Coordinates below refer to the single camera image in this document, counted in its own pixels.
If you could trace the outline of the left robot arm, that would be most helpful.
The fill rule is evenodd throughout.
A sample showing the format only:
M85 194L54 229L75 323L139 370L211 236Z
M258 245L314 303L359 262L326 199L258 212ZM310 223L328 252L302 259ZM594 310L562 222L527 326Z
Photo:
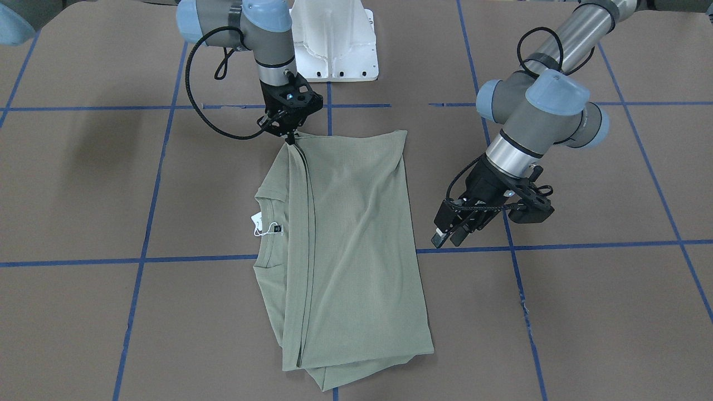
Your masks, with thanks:
M535 52L522 56L506 80L484 83L476 97L478 114L501 131L487 150L461 170L465 191L447 192L434 218L431 243L460 246L500 213L517 224L542 223L554 213L549 185L536 185L540 160L555 145L591 148L608 135L609 116L590 101L590 91L573 80L596 45L637 11L710 13L710 1L580 1Z

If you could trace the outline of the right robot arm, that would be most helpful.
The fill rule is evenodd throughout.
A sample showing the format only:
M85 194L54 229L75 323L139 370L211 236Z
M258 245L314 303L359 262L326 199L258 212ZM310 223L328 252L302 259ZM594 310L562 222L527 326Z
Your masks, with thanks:
M155 1L158 7L173 7L180 34L193 44L185 67L189 102L203 122L217 134L235 140L250 140L268 133L294 145L296 130L323 108L323 97L313 91L296 66L290 8L285 1ZM201 46L219 47L223 59L214 74L227 74L228 61L237 52L251 52L265 102L257 120L257 134L229 134L202 112L191 89L191 65Z

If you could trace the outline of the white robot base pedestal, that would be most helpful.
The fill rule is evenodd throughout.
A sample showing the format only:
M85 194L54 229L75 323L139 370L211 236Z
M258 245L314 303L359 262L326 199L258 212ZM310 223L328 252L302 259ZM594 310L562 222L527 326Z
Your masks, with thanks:
M362 1L295 1L290 14L296 66L308 81L378 79L374 15Z

